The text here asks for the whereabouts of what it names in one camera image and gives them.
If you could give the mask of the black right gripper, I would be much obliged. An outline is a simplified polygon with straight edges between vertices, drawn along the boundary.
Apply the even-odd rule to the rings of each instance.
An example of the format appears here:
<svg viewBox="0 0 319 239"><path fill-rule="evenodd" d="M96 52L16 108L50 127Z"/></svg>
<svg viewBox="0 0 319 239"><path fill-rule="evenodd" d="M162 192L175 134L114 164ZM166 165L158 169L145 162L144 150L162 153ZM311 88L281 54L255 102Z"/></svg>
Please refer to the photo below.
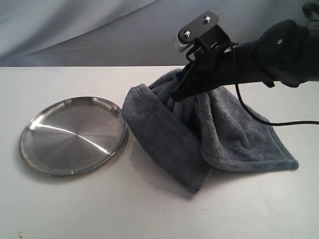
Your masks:
<svg viewBox="0 0 319 239"><path fill-rule="evenodd" d="M262 82L274 87L274 76L258 65L256 41L230 47L223 45L210 51L198 46L186 54L189 63L176 74L178 86L183 90L170 92L174 102L181 102L185 96L194 96L221 86Z"/></svg>

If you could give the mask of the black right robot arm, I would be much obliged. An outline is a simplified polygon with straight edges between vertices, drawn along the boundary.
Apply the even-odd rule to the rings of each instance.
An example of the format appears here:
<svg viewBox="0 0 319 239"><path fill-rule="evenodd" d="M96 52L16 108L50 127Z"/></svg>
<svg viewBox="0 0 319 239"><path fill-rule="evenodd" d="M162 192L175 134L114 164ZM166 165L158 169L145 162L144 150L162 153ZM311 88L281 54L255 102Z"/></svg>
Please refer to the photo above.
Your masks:
<svg viewBox="0 0 319 239"><path fill-rule="evenodd" d="M178 85L170 93L180 102L221 86L275 82L296 88L319 79L319 28L284 20L267 29L257 40L237 44L206 11L176 36L178 51L188 64L178 73Z"/></svg>

